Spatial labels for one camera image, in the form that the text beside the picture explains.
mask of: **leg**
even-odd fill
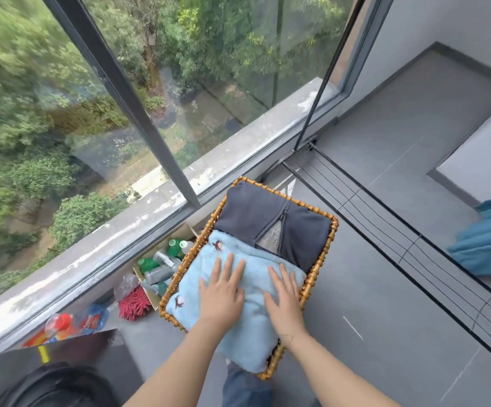
[[[228,375],[222,388],[222,407],[270,407],[272,383],[241,369],[228,365]]]

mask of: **hand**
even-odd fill
[[[232,273],[234,254],[226,258],[221,271],[221,259],[217,257],[213,271],[206,287],[200,279],[200,317],[198,321],[210,324],[211,328],[221,334],[221,337],[236,324],[244,306],[244,289],[238,288],[245,269],[245,260],[240,260]]]
[[[270,278],[279,295],[279,305],[267,291],[264,292],[264,305],[281,342],[285,347],[289,347],[293,339],[307,335],[308,332],[300,309],[300,290],[296,283],[296,275],[292,273],[289,276],[283,263],[280,264],[280,271],[283,280],[272,267],[268,267]]]

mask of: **wall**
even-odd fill
[[[437,170],[478,201],[491,198],[491,117]]]
[[[491,67],[491,0],[460,0],[439,31],[438,41]]]
[[[351,95],[335,116],[350,109],[399,68],[439,40],[440,24],[459,0],[394,0]]]

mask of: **gray garment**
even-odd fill
[[[277,255],[308,273],[325,246],[330,220],[306,207],[240,181],[228,189],[214,228],[256,247],[278,220],[281,235]]]

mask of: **window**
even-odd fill
[[[0,0],[0,294],[166,181],[42,0]]]
[[[277,132],[260,131],[260,125],[245,127],[323,78],[353,4],[83,2],[197,193],[275,138]],[[248,135],[249,146],[228,140],[238,132]],[[226,140],[226,149],[200,159]]]

